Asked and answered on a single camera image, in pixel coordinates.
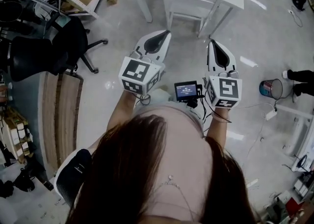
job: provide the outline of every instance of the bucket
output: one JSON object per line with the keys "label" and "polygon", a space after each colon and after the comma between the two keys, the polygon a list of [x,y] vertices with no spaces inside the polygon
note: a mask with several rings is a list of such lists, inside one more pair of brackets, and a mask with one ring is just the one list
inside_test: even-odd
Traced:
{"label": "bucket", "polygon": [[283,95],[283,84],[279,79],[265,80],[260,84],[260,93],[263,96],[271,97],[276,100]]}

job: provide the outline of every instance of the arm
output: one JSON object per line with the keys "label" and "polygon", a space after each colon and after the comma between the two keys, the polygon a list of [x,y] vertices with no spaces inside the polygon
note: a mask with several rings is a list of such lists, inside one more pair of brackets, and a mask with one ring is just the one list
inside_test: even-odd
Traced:
{"label": "arm", "polygon": [[[228,119],[229,111],[227,109],[216,108],[215,112],[223,118]],[[222,148],[224,148],[227,137],[227,123],[220,122],[213,118],[207,132],[207,137],[214,139]]]}
{"label": "arm", "polygon": [[[109,119],[109,123],[107,125],[107,131],[117,126],[118,124],[123,124],[124,122],[131,119],[133,108],[135,104],[136,97],[132,95],[132,93],[123,91],[119,102],[117,103],[114,111]],[[95,143],[93,143],[88,149],[91,151],[95,151],[100,140],[105,135],[105,133],[97,139]]]}

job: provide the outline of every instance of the brown hair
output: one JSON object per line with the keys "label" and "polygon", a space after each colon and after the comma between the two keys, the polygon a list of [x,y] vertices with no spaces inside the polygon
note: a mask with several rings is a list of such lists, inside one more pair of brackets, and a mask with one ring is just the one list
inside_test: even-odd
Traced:
{"label": "brown hair", "polygon": [[[67,224],[140,222],[164,151],[166,123],[139,117],[109,130],[93,154],[92,168],[71,207]],[[206,138],[212,175],[201,223],[256,223],[236,161]]]}

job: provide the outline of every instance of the floor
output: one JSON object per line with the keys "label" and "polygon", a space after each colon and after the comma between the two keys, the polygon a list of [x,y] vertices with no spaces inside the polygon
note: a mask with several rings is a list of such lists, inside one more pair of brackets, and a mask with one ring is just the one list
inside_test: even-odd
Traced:
{"label": "floor", "polygon": [[[79,62],[78,73],[84,78],[84,85],[78,118],[78,147],[91,145],[104,133],[122,93],[118,72],[124,56],[129,55],[143,35],[166,29],[162,0],[147,1],[154,19],[151,24],[145,21],[135,0],[118,0],[113,6],[107,6],[102,0],[97,10],[99,19],[85,22],[85,27],[91,29],[90,42],[108,38],[109,44],[88,53],[100,70],[98,74],[91,74]],[[241,108],[274,104],[273,99],[259,94],[262,80],[282,79],[281,72],[287,68],[314,69],[314,14],[310,8],[298,13],[303,22],[300,28],[288,12],[291,0],[244,1],[245,9],[237,12],[213,38],[235,55],[243,79],[242,101],[230,113],[232,123],[228,125],[226,149],[241,165],[248,183],[258,179],[249,188],[249,197],[254,208],[261,211],[275,194],[290,189],[295,180],[296,174],[282,166],[291,166],[294,161],[283,150],[291,137],[294,116],[279,112],[275,118],[264,122],[263,112],[272,110],[269,105]],[[191,80],[201,83],[206,74],[208,39],[198,39],[196,27],[191,21],[175,19],[173,22],[172,41],[165,60],[167,73],[160,83],[168,85],[172,94],[174,83]],[[242,63],[241,56],[257,66]],[[285,81],[284,88],[284,94],[288,94],[291,83]],[[297,104],[293,104],[291,98],[279,103],[307,113],[314,107],[314,99],[308,95],[302,95]],[[203,113],[200,105],[197,109]]]}

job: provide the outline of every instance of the wooden plank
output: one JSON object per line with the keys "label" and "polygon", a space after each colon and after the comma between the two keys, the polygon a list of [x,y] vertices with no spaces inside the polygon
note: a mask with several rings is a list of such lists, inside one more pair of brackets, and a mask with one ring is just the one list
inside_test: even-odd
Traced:
{"label": "wooden plank", "polygon": [[83,80],[59,76],[55,105],[55,136],[58,165],[76,149],[79,101]]}
{"label": "wooden plank", "polygon": [[58,76],[46,73],[44,92],[43,92],[43,135],[44,146],[48,164],[57,171],[59,166],[57,162],[57,152],[54,134],[54,114],[55,99],[57,90]]}

